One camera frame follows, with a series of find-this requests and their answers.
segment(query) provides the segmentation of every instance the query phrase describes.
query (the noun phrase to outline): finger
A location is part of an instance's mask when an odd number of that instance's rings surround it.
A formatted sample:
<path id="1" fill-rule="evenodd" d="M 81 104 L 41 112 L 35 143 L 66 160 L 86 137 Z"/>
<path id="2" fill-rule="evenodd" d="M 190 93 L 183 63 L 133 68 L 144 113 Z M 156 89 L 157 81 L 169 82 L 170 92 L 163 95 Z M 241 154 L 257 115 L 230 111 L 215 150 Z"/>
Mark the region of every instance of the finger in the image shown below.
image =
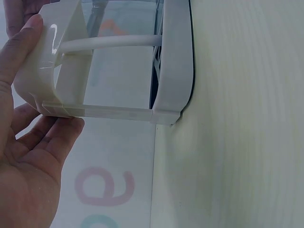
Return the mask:
<path id="1" fill-rule="evenodd" d="M 15 108 L 13 121 L 11 123 L 11 128 L 14 134 L 16 135 L 27 128 L 39 115 L 40 113 L 27 103 Z"/>
<path id="2" fill-rule="evenodd" d="M 13 116 L 11 84 L 27 54 L 37 44 L 42 27 L 41 16 L 33 16 L 0 52 L 0 151 L 6 144 Z"/>
<path id="3" fill-rule="evenodd" d="M 41 117 L 35 126 L 24 136 L 18 139 L 18 142 L 22 143 L 28 150 L 33 150 L 35 146 L 43 140 L 48 131 L 56 122 L 56 117 L 43 116 Z"/>
<path id="4" fill-rule="evenodd" d="M 84 120 L 79 118 L 59 118 L 47 133 L 45 140 L 42 140 L 35 149 L 45 149 L 63 166 L 84 125 Z"/>
<path id="5" fill-rule="evenodd" d="M 9 38 L 17 34 L 24 25 L 23 1 L 22 0 L 4 0 L 6 32 Z"/>

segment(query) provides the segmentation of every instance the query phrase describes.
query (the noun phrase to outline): white wall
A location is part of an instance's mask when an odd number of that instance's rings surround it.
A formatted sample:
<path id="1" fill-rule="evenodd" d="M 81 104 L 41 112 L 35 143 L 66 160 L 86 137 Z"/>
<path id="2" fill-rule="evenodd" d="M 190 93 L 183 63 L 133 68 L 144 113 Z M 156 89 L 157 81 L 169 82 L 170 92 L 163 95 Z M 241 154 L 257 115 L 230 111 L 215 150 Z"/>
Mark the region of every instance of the white wall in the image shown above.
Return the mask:
<path id="1" fill-rule="evenodd" d="M 157 127 L 152 228 L 304 224 L 304 1 L 191 0 L 196 84 Z"/>

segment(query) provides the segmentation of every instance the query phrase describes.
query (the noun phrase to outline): white plastic bar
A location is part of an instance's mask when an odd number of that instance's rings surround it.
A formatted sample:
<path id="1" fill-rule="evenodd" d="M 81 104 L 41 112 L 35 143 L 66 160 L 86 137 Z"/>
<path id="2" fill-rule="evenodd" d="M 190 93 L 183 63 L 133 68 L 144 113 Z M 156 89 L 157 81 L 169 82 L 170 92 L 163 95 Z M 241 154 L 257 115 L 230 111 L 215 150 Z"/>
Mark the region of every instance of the white plastic bar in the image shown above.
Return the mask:
<path id="1" fill-rule="evenodd" d="M 109 47 L 126 47 L 126 46 L 161 46 L 161 35 L 127 35 L 127 36 L 110 36 L 95 37 L 87 39 L 77 39 L 63 42 L 59 48 L 61 53 L 73 51 L 92 50 Z"/>
<path id="2" fill-rule="evenodd" d="M 86 104 L 59 104 L 53 102 L 43 102 L 42 105 L 50 113 L 56 113 L 58 116 L 68 113 L 69 116 L 79 117 L 150 121 L 153 114 L 153 110 L 142 108 L 108 107 Z"/>

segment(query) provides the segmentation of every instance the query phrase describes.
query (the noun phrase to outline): white plastic frame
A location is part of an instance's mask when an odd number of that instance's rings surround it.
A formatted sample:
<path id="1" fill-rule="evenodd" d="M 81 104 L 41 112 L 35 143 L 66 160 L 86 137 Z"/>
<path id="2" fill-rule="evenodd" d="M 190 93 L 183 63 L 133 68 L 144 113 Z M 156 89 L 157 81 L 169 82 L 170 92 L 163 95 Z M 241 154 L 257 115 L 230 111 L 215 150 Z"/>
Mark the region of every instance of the white plastic frame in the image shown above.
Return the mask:
<path id="1" fill-rule="evenodd" d="M 174 124 L 189 101 L 193 53 L 188 0 L 165 0 L 160 35 L 88 38 L 80 0 L 42 7 L 42 37 L 17 73 L 16 92 L 40 113 L 60 117 L 99 117 Z M 153 109 L 85 105 L 92 49 L 162 46 L 159 87 Z M 56 87 L 54 68 L 61 65 Z"/>

